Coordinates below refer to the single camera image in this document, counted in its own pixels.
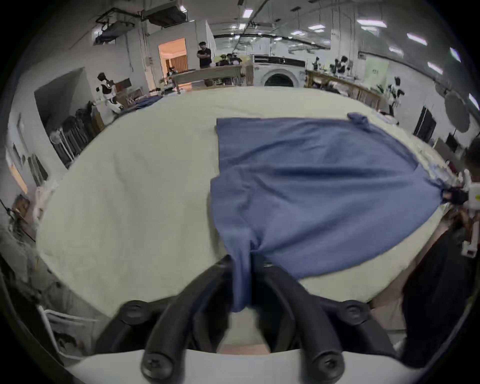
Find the wall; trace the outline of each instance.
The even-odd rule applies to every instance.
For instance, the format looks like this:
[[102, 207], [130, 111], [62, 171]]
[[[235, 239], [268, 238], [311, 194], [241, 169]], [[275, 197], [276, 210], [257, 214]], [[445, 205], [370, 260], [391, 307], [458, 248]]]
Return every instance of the wall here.
[[70, 103], [70, 108], [68, 114], [71, 116], [75, 115], [75, 112], [79, 108], [85, 108], [86, 104], [89, 101], [94, 101], [95, 96], [90, 90], [90, 85], [88, 84], [87, 74], [85, 69], [82, 68], [78, 76], [77, 85], [75, 87], [75, 92], [72, 96], [72, 102]]
[[213, 37], [212, 30], [210, 29], [210, 26], [208, 25], [206, 20], [205, 20], [205, 33], [206, 33], [205, 43], [207, 43], [207, 48], [209, 48], [212, 51], [212, 58], [213, 58], [216, 56], [215, 38]]
[[15, 144], [21, 141], [15, 129], [18, 116], [21, 114], [25, 126], [23, 137], [28, 147], [28, 150], [26, 148], [24, 150], [27, 155], [35, 153], [47, 173], [57, 179], [64, 175], [66, 168], [45, 133], [36, 107], [34, 91], [55, 78], [79, 68], [84, 68], [89, 89], [93, 95], [96, 93], [95, 88], [98, 84], [96, 77], [100, 72], [105, 72], [106, 76], [114, 81], [123, 80], [131, 74], [126, 49], [121, 44], [91, 46], [88, 49], [65, 52], [44, 60], [21, 76], [9, 116], [9, 132], [11, 132], [12, 141]]
[[[435, 82], [406, 65], [392, 60], [378, 59], [388, 62], [387, 84], [394, 84], [394, 77], [398, 76], [401, 81], [400, 88], [405, 92], [405, 95], [401, 98], [401, 104], [395, 109], [395, 117], [398, 119], [400, 126], [413, 133], [421, 110], [423, 106], [426, 106], [437, 121], [432, 138], [440, 137], [445, 141], [448, 134], [455, 131], [455, 127], [446, 115], [444, 98], [436, 92]], [[357, 66], [355, 74], [363, 79], [361, 70], [364, 70], [364, 65]], [[479, 132], [478, 122], [473, 115], [470, 115], [469, 130], [466, 133], [456, 132], [455, 138], [462, 146], [468, 147]]]
[[56, 130], [70, 115], [70, 104], [82, 70], [56, 78], [34, 92], [38, 114], [47, 135]]

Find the man in black t-shirt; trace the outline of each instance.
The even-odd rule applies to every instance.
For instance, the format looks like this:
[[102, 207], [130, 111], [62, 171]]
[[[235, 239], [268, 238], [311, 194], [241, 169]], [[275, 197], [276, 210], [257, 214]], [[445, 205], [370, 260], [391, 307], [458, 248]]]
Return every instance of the man in black t-shirt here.
[[199, 44], [200, 50], [197, 52], [197, 57], [200, 59], [200, 68], [208, 68], [212, 63], [212, 51], [207, 48], [207, 44], [202, 41]]

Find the blue cloth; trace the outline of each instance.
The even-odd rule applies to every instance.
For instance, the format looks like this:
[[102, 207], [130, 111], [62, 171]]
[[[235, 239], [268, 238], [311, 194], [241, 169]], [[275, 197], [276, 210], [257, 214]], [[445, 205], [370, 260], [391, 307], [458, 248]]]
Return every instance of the blue cloth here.
[[441, 204], [403, 144], [348, 117], [217, 120], [211, 208], [234, 263], [235, 311], [250, 302], [250, 255], [295, 278], [338, 271], [397, 245]]
[[149, 105], [152, 105], [153, 103], [156, 103], [158, 100], [160, 100], [162, 97], [163, 96], [155, 95], [155, 96], [150, 96], [143, 100], [137, 101], [135, 102], [136, 109], [141, 109]]

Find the ceiling pipe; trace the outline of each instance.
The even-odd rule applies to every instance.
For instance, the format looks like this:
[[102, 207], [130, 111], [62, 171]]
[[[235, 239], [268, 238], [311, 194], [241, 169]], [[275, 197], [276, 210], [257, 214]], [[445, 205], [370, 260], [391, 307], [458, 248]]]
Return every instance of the ceiling pipe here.
[[[257, 12], [255, 12], [252, 16], [250, 16], [250, 19], [248, 19], [248, 23], [247, 25], [245, 26], [245, 29], [243, 30], [243, 33], [240, 35], [240, 37], [242, 37], [244, 34], [245, 34], [245, 31], [246, 29], [250, 26], [250, 24], [252, 24], [252, 22], [255, 20], [255, 17], [257, 17], [257, 15], [260, 13], [260, 11], [263, 9], [263, 7], [265, 6], [265, 4], [267, 4], [269, 2], [269, 0], [264, 0], [264, 2], [262, 3], [262, 5], [260, 5], [260, 7], [258, 7], [257, 9]], [[237, 43], [235, 44], [235, 47], [233, 47], [233, 50], [236, 50], [237, 49], [237, 45], [239, 44], [239, 41], [237, 41]]]
[[135, 13], [130, 13], [130, 12], [127, 12], [127, 11], [124, 11], [123, 9], [120, 9], [120, 8], [110, 8], [108, 11], [106, 11], [105, 13], [101, 14], [100, 16], [98, 16], [98, 18], [95, 20], [95, 22], [97, 24], [104, 24], [104, 22], [102, 22], [101, 20], [105, 17], [105, 16], [108, 16], [110, 13], [113, 13], [113, 12], [116, 12], [116, 13], [121, 13], [122, 15], [127, 15], [127, 16], [131, 16], [131, 17], [135, 17], [137, 19], [142, 19], [142, 17], [140, 15], [137, 15]]
[[[224, 38], [224, 37], [232, 37], [232, 35], [231, 35], [231, 34], [220, 34], [220, 35], [214, 35], [213, 37], [214, 37], [215, 39], [217, 39], [217, 38]], [[316, 48], [316, 49], [330, 49], [329, 46], [328, 46], [328, 47], [324, 47], [324, 46], [322, 46], [322, 45], [320, 45], [320, 44], [317, 44], [317, 43], [310, 43], [310, 42], [308, 42], [308, 41], [298, 40], [298, 39], [295, 39], [295, 38], [289, 39], [288, 37], [277, 36], [277, 35], [270, 35], [270, 34], [265, 34], [265, 33], [262, 34], [261, 36], [258, 36], [258, 34], [253, 34], [253, 33], [245, 33], [245, 34], [243, 34], [243, 35], [240, 36], [239, 41], [237, 42], [237, 44], [240, 42], [240, 39], [241, 39], [242, 37], [260, 37], [260, 38], [266, 37], [266, 38], [270, 38], [270, 39], [274, 39], [274, 38], [276, 38], [276, 37], [281, 37], [281, 38], [283, 39], [283, 41], [287, 41], [287, 42], [303, 43], [303, 44], [305, 44], [305, 45], [309, 45], [309, 46], [311, 46], [312, 48]]]

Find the ceiling light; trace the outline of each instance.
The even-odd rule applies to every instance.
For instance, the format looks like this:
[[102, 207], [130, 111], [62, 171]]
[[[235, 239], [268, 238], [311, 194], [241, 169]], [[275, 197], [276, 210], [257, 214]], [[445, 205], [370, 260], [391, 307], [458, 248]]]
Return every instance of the ceiling light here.
[[430, 68], [432, 68], [435, 72], [438, 72], [440, 75], [443, 75], [444, 71], [442, 68], [437, 67], [435, 64], [428, 62], [427, 63]]
[[388, 47], [388, 50], [390, 52], [394, 52], [396, 53], [397, 55], [400, 55], [400, 56], [403, 56], [403, 51], [399, 48], [395, 48], [395, 47]]
[[411, 33], [407, 33], [407, 36], [410, 40], [416, 41], [417, 43], [423, 44], [423, 45], [428, 45], [427, 41], [421, 37], [412, 35]]
[[473, 103], [474, 106], [477, 107], [477, 109], [480, 110], [479, 104], [477, 103], [477, 101], [475, 100], [475, 98], [472, 96], [472, 94], [470, 94], [470, 93], [468, 94], [468, 99]]
[[313, 31], [316, 31], [317, 29], [323, 29], [323, 28], [325, 28], [325, 25], [321, 25], [321, 24], [310, 25], [308, 27], [308, 29], [311, 29]]
[[244, 19], [248, 19], [250, 17], [250, 15], [253, 13], [253, 9], [246, 9], [243, 11], [243, 18]]
[[374, 27], [382, 27], [387, 28], [387, 24], [385, 24], [382, 20], [357, 20], [361, 25], [370, 25]]
[[450, 54], [454, 57], [455, 60], [462, 62], [462, 60], [460, 60], [460, 55], [455, 49], [450, 48]]

